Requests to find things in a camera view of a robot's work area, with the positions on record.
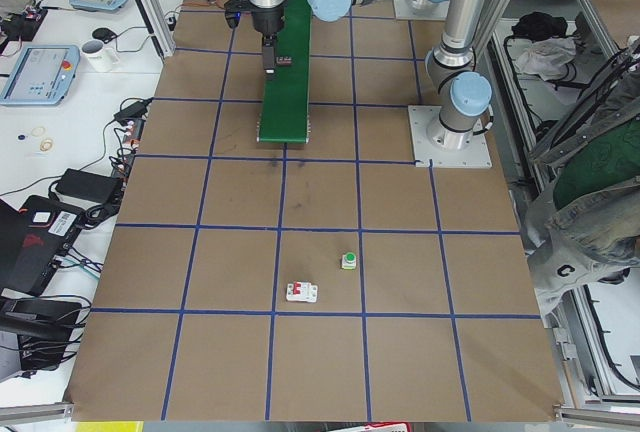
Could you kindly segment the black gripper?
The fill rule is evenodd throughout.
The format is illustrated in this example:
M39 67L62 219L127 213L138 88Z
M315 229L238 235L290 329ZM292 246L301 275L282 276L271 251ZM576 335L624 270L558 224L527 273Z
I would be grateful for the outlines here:
M228 0L224 3L225 20L230 29L239 26L242 14L249 13L253 28L262 34L262 63L267 76L276 71L277 35L284 28L285 6L261 8L250 0Z

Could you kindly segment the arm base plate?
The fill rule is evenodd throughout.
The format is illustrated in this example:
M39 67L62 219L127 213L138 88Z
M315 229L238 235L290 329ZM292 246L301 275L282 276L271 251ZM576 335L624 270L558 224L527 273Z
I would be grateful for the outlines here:
M440 106L408 107L414 165L422 168L490 169L492 160L480 119L467 132L452 132L439 120Z

